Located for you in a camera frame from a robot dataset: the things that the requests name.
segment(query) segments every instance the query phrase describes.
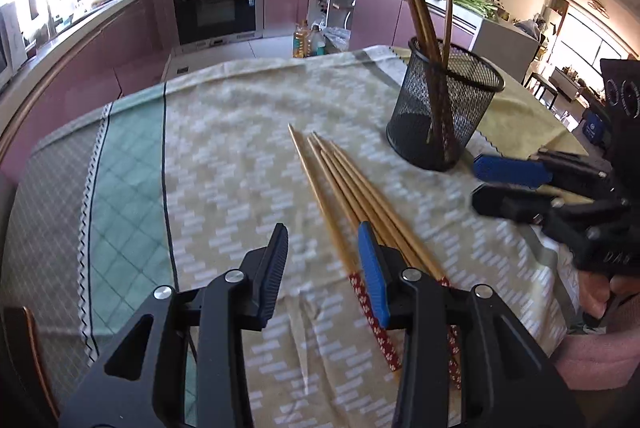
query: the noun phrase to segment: chopstick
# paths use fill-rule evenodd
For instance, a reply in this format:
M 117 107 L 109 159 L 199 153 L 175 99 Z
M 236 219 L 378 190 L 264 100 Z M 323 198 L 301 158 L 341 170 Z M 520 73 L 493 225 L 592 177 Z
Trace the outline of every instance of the chopstick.
M 433 21 L 431 20 L 431 14 L 424 0 L 407 0 L 409 3 L 409 10 L 411 18 L 414 21 L 414 27 L 416 31 L 416 39 L 418 45 L 420 45 L 421 52 L 429 58 L 433 63 L 432 67 L 437 71 L 437 66 L 442 63 L 440 57 L 440 47 L 438 46 L 438 39 L 433 27 Z M 440 87 L 433 75 L 428 71 L 428 66 L 425 64 L 425 78 L 427 81 L 427 90 L 429 92 L 429 99 L 432 102 L 431 112 L 432 121 L 428 133 L 428 141 L 431 141 L 433 135 L 436 144 L 441 145 L 444 148 L 444 141 L 442 139 L 442 115 L 440 108 Z
M 447 0 L 447 12 L 444 23 L 444 46 L 442 47 L 442 66 L 449 68 L 449 53 L 451 51 L 451 28 L 453 24 L 453 0 Z
M 358 302 L 362 308 L 362 312 L 365 316 L 367 316 L 368 323 L 371 327 L 371 331 L 373 332 L 376 340 L 378 341 L 378 345 L 380 346 L 380 350 L 385 357 L 385 360 L 389 366 L 389 369 L 394 373 L 394 377 L 396 381 L 398 381 L 398 370 L 401 368 L 400 359 L 398 358 L 398 353 L 396 352 L 396 348 L 394 347 L 391 339 L 386 334 L 385 329 L 380 327 L 378 320 L 373 316 L 371 311 L 371 303 L 369 300 L 369 295 L 367 294 L 366 288 L 360 277 L 360 273 L 358 270 L 358 264 L 355 261 L 354 257 L 350 255 L 350 249 L 347 247 L 347 244 L 342 236 L 340 228 L 338 227 L 338 223 L 335 220 L 334 215 L 332 214 L 331 208 L 329 207 L 327 201 L 324 199 L 324 195 L 320 189 L 318 181 L 314 176 L 313 172 L 309 169 L 308 162 L 306 162 L 305 154 L 300 147 L 300 142 L 298 142 L 298 138 L 296 137 L 296 131 L 289 124 L 289 134 L 291 135 L 291 140 L 296 148 L 296 152 L 298 153 L 298 157 L 300 158 L 300 163 L 302 164 L 302 169 L 305 172 L 306 178 L 309 181 L 309 185 L 311 185 L 311 190 L 313 192 L 314 197 L 316 198 L 316 202 L 318 203 L 318 207 L 320 208 L 320 212 L 322 213 L 322 217 L 324 218 L 324 223 L 329 231 L 329 235 L 331 236 L 332 242 L 336 251 L 338 252 L 338 257 L 340 261 L 344 265 L 345 270 L 348 273 L 349 281 L 351 286 L 353 287 L 353 291 L 358 297 Z
M 312 133 L 312 136 L 322 150 L 321 156 L 328 163 L 333 162 L 333 159 L 337 160 L 337 164 L 334 164 L 334 166 L 338 173 L 345 177 L 343 181 L 344 184 L 340 187 L 346 187 L 346 191 L 350 191 L 353 195 L 357 195 L 363 199 L 358 205 L 367 212 L 364 220 L 369 220 L 374 230 L 387 231 L 392 236 L 393 240 L 390 241 L 387 238 L 384 244 L 399 249 L 407 264 L 430 273 L 441 285 L 449 287 L 449 280 L 446 278 L 444 271 L 440 268 L 437 261 L 427 252 L 411 229 L 393 212 L 390 204 L 382 194 L 380 194 L 369 182 L 367 177 L 349 160 L 344 151 L 334 142 L 330 142 L 330 147 L 326 146 L 324 140 L 315 132 Z M 413 249 L 408 245 L 407 237 L 414 241 Z M 457 337 L 457 328 L 449 326 L 447 333 L 450 350 L 449 373 L 456 387 L 460 388 L 460 347 L 457 342 Z
M 354 257 L 350 255 L 350 249 L 348 249 L 347 244 L 342 237 L 340 228 L 338 228 L 338 223 L 336 222 L 334 215 L 332 215 L 331 208 L 324 199 L 324 195 L 320 190 L 318 181 L 316 180 L 313 173 L 309 170 L 308 163 L 305 159 L 305 154 L 303 154 L 302 149 L 300 148 L 300 143 L 298 143 L 298 139 L 296 138 L 296 131 L 290 124 L 289 134 L 291 135 L 291 140 L 293 141 L 293 144 L 296 147 L 296 151 L 298 152 L 298 157 L 300 158 L 302 169 L 304 170 L 306 178 L 309 181 L 309 185 L 311 185 L 311 191 L 316 198 L 316 202 L 318 203 L 318 207 L 320 208 L 320 212 L 322 213 L 322 217 L 324 218 L 326 228 L 329 232 L 329 235 L 331 236 L 334 247 L 338 252 L 338 257 L 340 257 L 340 260 L 348 273 L 356 272 L 358 271 L 358 264 L 355 261 Z
M 402 219 L 395 211 L 393 211 L 388 200 L 369 182 L 367 177 L 365 177 L 362 172 L 360 172 L 360 170 L 353 164 L 353 162 L 351 162 L 346 153 L 337 144 L 335 144 L 333 141 L 330 142 L 330 144 L 337 159 L 343 162 L 346 166 L 350 167 L 351 172 L 360 180 L 362 185 L 367 188 L 368 194 L 378 203 L 379 207 L 383 210 L 386 217 L 402 234 L 402 237 L 409 245 L 410 250 L 414 252 L 420 262 L 424 264 L 429 274 L 431 274 L 431 276 L 433 276 L 440 282 L 446 280 L 444 271 L 441 269 L 440 264 L 434 258 L 433 254 L 427 251 L 427 249 L 424 247 L 424 244 L 411 230 L 411 228 L 408 227 L 407 224 L 404 223 L 404 221 L 402 221 Z

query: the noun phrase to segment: chair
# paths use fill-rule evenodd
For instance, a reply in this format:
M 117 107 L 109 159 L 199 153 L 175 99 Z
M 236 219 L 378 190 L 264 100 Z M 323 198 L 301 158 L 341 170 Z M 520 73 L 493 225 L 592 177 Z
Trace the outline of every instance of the chair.
M 551 358 L 572 390 L 625 386 L 640 363 L 640 295 L 613 312 L 606 334 L 570 334 Z
M 551 95 L 553 95 L 554 98 L 551 100 L 551 104 L 547 106 L 547 108 L 549 110 L 553 109 L 554 104 L 556 103 L 556 99 L 558 98 L 558 88 L 554 87 L 550 82 L 548 82 L 548 80 L 546 80 L 536 72 L 531 73 L 531 75 L 527 79 L 527 82 L 524 84 L 524 88 L 529 88 L 531 79 L 535 79 L 535 81 L 538 83 L 538 88 L 536 88 L 533 97 L 540 100 L 542 99 L 542 96 L 545 94 L 545 92 L 548 91 L 549 93 L 551 93 Z

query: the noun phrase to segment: floor tile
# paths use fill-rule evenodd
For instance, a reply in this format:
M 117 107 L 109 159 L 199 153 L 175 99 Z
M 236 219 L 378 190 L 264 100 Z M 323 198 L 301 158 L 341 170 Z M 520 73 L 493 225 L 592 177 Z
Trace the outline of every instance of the floor tile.
M 254 52 L 248 42 L 230 43 L 229 45 L 212 46 L 204 50 L 184 54 L 172 58 L 171 64 L 167 72 L 167 80 L 184 74 L 191 74 L 201 68 L 213 66 L 225 61 L 233 61 L 235 59 L 251 59 Z M 187 72 L 178 73 L 181 68 L 188 67 Z
M 256 58 L 291 58 L 293 36 L 266 38 L 249 42 Z

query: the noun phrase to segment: plastic bag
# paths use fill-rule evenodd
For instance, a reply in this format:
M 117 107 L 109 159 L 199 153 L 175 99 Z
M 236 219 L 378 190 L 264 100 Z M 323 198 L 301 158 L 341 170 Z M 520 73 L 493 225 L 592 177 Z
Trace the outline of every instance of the plastic bag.
M 339 27 L 325 27 L 322 33 L 341 52 L 346 52 L 349 48 L 350 30 L 340 29 Z
M 526 32 L 529 36 L 531 36 L 537 42 L 540 41 L 540 28 L 536 25 L 534 20 L 527 20 L 525 22 L 519 22 L 515 24 L 518 29 Z

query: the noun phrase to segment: table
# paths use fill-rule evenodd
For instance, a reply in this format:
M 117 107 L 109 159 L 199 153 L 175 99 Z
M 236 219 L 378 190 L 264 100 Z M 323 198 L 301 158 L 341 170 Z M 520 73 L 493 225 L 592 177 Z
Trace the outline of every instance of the table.
M 289 257 L 274 317 L 262 333 L 243 335 L 256 426 L 389 425 L 398 385 L 334 252 L 289 122 L 335 140 L 453 285 L 493 286 L 551 354 L 578 302 L 570 254 L 531 227 L 476 216 L 468 201 L 478 181 L 465 162 L 447 173 L 426 172 L 388 146 L 385 125 L 407 57 L 406 50 L 375 46 L 304 60 L 227 62 L 118 100 L 44 140 L 18 188 L 0 291 L 4 303 L 33 311 L 60 403 L 146 289 L 170 282 L 172 271 L 180 290 L 206 285 L 264 246 L 280 221 L 289 230 Z M 542 146 L 584 152 L 551 112 L 502 75 L 505 89 L 468 151 L 523 158 Z M 37 232 L 37 239 L 20 240 L 24 231 Z M 47 231 L 56 231 L 56 241 Z M 155 251 L 147 249 L 150 241 Z M 50 289 L 52 266 L 26 262 L 39 252 L 57 263 L 54 294 L 40 287 Z M 118 271 L 110 267 L 113 257 Z M 79 288 L 78 274 L 91 285 Z M 51 314 L 63 299 L 66 314 Z M 402 332 L 391 338 L 401 352 Z M 453 392 L 452 419 L 458 399 Z

